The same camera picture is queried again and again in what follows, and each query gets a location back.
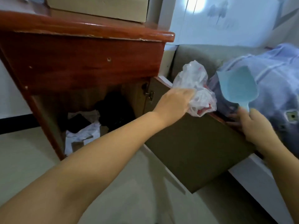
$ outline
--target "cabinet door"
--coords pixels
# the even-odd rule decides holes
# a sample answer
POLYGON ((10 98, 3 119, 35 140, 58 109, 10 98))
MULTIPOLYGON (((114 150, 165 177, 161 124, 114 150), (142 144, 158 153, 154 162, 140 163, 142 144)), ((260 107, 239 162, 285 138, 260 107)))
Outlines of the cabinet door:
MULTIPOLYGON (((152 100, 147 98, 144 113, 152 111, 169 89, 152 78, 148 88, 152 100)), ((201 118, 186 114, 145 144, 192 193, 254 152, 244 135, 213 114, 201 118)))

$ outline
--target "floor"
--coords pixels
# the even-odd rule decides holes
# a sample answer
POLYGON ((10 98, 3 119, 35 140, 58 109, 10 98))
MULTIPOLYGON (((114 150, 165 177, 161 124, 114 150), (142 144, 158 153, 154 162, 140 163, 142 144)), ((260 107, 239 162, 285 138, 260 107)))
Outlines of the floor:
MULTIPOLYGON (((59 162, 41 128, 0 135, 0 204, 59 162)), ((275 223, 229 174, 194 194, 145 147, 79 223, 275 223)))

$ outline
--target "light blue plastic scoop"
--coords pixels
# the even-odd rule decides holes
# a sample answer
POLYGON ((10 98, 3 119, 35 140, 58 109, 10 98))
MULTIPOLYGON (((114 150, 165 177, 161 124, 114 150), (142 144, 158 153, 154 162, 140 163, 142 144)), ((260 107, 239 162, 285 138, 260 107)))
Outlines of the light blue plastic scoop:
POLYGON ((231 71, 217 71, 223 97, 249 111, 249 102, 258 96, 257 85, 247 66, 231 71))

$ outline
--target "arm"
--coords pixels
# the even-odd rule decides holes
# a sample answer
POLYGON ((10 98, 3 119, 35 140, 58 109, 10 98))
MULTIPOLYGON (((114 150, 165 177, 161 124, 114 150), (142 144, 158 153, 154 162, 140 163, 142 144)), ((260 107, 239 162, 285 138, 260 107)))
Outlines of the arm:
POLYGON ((153 112, 84 146, 0 207, 2 223, 77 223, 152 135, 179 120, 193 90, 172 89, 153 112))
POLYGON ((264 155, 295 223, 299 223, 299 160, 282 144, 271 123, 255 109, 238 110, 246 139, 264 155))

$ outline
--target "cardboard box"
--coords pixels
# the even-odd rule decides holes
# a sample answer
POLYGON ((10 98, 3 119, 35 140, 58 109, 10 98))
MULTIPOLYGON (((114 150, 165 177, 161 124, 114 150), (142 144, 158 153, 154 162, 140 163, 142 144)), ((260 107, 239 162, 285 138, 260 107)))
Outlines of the cardboard box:
POLYGON ((148 0, 47 0, 54 9, 145 22, 148 0))

